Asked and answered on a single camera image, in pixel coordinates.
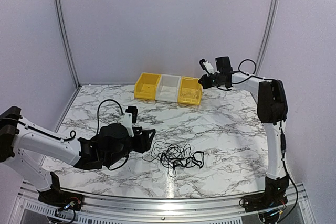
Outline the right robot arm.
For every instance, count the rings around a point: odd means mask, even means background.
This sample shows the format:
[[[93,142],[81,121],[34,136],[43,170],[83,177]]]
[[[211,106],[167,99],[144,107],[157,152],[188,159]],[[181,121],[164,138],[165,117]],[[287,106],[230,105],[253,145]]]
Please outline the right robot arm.
[[[258,77],[253,73],[234,70],[228,56],[215,59],[216,65],[201,59],[205,74],[199,79],[203,89],[224,86],[245,90],[257,98],[257,116],[266,131],[268,146],[268,170],[265,177],[265,190],[258,195],[242,198],[242,206],[252,211],[286,203],[286,190],[291,182],[286,168],[285,123],[288,104],[283,82],[277,79]]]

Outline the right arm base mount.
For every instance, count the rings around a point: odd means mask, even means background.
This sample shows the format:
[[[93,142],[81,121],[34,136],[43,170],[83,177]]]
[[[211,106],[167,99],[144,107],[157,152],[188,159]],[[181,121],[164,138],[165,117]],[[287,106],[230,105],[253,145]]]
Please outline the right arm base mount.
[[[253,212],[278,207],[287,202],[288,199],[285,194],[267,196],[265,193],[257,193],[243,196],[239,201],[239,205],[246,212]]]

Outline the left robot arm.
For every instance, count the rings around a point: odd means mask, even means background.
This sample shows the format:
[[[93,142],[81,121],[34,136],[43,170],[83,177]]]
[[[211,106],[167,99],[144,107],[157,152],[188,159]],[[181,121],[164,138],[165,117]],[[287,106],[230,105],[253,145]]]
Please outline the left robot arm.
[[[70,202],[80,205],[82,194],[61,189],[58,176],[43,169],[28,154],[33,151],[56,158],[74,168],[94,170],[110,168],[131,152],[145,153],[151,148],[154,129],[135,127],[137,108],[129,106],[120,122],[103,126],[90,139],[69,138],[40,127],[21,116],[12,106],[1,114],[1,163],[19,173],[38,191],[40,202],[61,206]]]

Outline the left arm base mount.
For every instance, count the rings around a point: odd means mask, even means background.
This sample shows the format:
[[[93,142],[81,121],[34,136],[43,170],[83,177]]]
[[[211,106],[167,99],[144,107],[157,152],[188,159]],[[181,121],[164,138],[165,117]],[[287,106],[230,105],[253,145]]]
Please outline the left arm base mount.
[[[83,195],[62,191],[61,194],[52,192],[39,192],[38,201],[64,209],[66,205],[74,202],[75,205],[71,208],[75,211],[80,211],[83,203]]]

